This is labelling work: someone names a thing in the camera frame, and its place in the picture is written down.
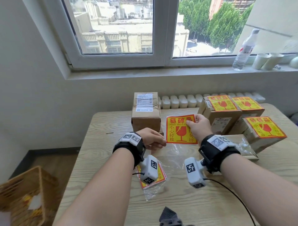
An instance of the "baseboard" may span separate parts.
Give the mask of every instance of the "baseboard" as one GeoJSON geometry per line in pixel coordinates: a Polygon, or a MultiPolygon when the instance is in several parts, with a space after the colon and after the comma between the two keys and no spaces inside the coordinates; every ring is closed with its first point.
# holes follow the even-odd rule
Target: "baseboard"
{"type": "Polygon", "coordinates": [[[80,149],[81,147],[29,150],[9,179],[26,172],[37,156],[49,154],[77,154],[80,149]]]}

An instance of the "wooden table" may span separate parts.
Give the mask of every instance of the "wooden table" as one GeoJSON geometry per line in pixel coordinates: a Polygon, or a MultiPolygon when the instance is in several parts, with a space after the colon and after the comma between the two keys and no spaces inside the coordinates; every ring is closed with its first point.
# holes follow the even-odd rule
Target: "wooden table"
{"type": "MultiPolygon", "coordinates": [[[[271,117],[288,138],[262,151],[257,164],[298,184],[298,127],[273,105],[262,106],[266,109],[263,115],[271,117]]],[[[167,116],[197,112],[198,108],[161,110],[162,128],[165,131],[167,116]]],[[[55,221],[109,158],[115,142],[128,131],[132,131],[131,111],[100,112],[93,116],[55,221]]],[[[252,225],[242,204],[225,188],[213,182],[207,182],[202,189],[188,184],[183,163],[188,157],[198,158],[197,145],[167,144],[154,155],[169,166],[165,171],[170,179],[154,198],[146,201],[138,178],[133,176],[125,225],[159,225],[158,219],[165,206],[177,212],[184,225],[252,225]]],[[[220,181],[227,185],[222,177],[220,181]]]]}

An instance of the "plastic water bottle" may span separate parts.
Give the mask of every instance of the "plastic water bottle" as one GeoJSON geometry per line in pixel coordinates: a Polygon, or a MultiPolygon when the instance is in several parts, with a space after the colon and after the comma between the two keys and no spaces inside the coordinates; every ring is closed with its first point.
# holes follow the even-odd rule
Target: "plastic water bottle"
{"type": "Polygon", "coordinates": [[[242,70],[257,42],[259,29],[253,29],[250,36],[243,42],[242,47],[233,63],[234,70],[242,70]]]}

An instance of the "floor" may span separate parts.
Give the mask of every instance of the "floor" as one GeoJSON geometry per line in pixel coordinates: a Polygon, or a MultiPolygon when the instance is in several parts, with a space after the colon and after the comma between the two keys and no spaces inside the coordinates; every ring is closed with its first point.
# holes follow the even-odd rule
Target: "floor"
{"type": "Polygon", "coordinates": [[[40,165],[45,171],[58,178],[63,195],[78,154],[49,154],[37,156],[31,167],[40,165]]]}

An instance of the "hand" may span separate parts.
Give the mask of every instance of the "hand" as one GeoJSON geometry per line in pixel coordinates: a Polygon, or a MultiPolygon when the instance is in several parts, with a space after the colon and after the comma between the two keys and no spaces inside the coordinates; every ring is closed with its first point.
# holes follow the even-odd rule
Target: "hand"
{"type": "Polygon", "coordinates": [[[148,150],[157,150],[158,148],[162,148],[167,145],[167,141],[164,139],[163,135],[153,129],[141,129],[137,132],[137,134],[142,137],[143,143],[148,150]]]}
{"type": "Polygon", "coordinates": [[[201,143],[205,137],[213,134],[213,132],[211,130],[211,125],[209,120],[205,118],[203,115],[196,114],[195,119],[196,119],[196,122],[187,120],[186,124],[190,127],[190,130],[193,136],[195,137],[195,139],[197,139],[198,142],[201,143]]]}

